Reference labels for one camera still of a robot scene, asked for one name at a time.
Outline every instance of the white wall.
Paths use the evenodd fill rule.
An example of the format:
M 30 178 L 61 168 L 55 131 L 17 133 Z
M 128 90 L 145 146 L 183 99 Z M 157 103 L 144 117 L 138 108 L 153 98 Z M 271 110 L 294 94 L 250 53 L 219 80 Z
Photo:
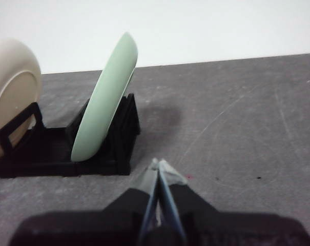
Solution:
M 310 0 L 0 0 L 42 73 L 102 69 L 125 31 L 138 67 L 310 53 Z

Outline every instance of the black plate holder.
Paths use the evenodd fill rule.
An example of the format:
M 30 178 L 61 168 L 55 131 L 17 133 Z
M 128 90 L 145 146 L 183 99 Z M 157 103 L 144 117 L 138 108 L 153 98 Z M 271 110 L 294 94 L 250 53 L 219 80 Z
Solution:
M 0 158 L 0 177 L 129 175 L 135 139 L 140 134 L 134 95 L 121 99 L 98 152 L 88 160 L 72 162 L 71 150 L 87 104 L 88 101 L 65 128 L 46 128 L 36 102 L 3 126 L 0 129 L 0 146 L 5 154 Z M 10 134 L 30 116 L 34 116 L 35 126 L 13 147 Z

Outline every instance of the scratch on surface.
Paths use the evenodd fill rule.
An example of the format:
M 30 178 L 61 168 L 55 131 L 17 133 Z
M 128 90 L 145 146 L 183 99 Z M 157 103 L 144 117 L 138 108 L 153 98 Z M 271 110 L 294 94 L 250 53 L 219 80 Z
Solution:
M 233 107 L 237 102 L 239 102 L 241 99 L 243 99 L 247 94 L 251 93 L 252 91 L 254 91 L 257 87 L 259 87 L 260 85 L 255 86 L 254 88 L 252 88 L 250 91 L 248 91 L 246 94 L 241 95 L 238 99 L 234 100 L 231 104 L 229 104 L 221 113 L 219 113 L 211 122 L 209 122 L 205 128 L 200 132 L 200 134 L 196 137 L 196 139 L 189 145 L 189 147 L 187 148 L 187 150 L 184 152 L 184 154 L 181 156 L 180 161 L 178 162 L 178 164 L 181 163 L 181 161 L 183 160 L 183 158 L 188 154 L 188 152 L 190 151 L 191 147 L 195 144 L 196 141 L 198 141 L 198 139 L 202 136 L 202 134 L 207 130 L 207 128 L 209 126 L 211 126 L 222 114 L 224 114 L 226 111 L 228 111 L 231 107 Z
M 279 113 L 280 113 L 280 116 L 281 116 L 281 119 L 282 119 L 282 123 L 283 123 L 284 129 L 285 129 L 285 131 L 287 133 L 287 136 L 288 136 L 288 139 L 289 139 L 289 143 L 293 147 L 294 153 L 297 156 L 298 160 L 300 162 L 302 162 L 300 156 L 297 153 L 297 148 L 295 147 L 295 145 L 293 143 L 293 136 L 292 136 L 291 131 L 290 131 L 290 129 L 288 127 L 288 124 L 286 122 L 286 119 L 285 119 L 285 116 L 284 116 L 284 113 L 283 113 L 283 110 L 282 110 L 282 103 L 281 103 L 281 100 L 278 97 L 277 89 L 276 88 L 274 88 L 274 96 L 276 98 L 276 101 L 277 101 L 277 104 L 278 104 L 278 107 L 279 107 Z

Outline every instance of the gray table surface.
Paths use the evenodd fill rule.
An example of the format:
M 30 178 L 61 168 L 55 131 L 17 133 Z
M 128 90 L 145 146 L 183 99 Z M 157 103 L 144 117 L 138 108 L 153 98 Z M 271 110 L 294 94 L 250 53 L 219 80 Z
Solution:
M 43 75 L 46 126 L 66 126 L 99 74 Z M 131 175 L 0 179 L 0 245 L 28 216 L 104 208 L 153 157 L 219 210 L 291 216 L 310 233 L 310 54 L 138 68 L 128 92 L 142 130 Z

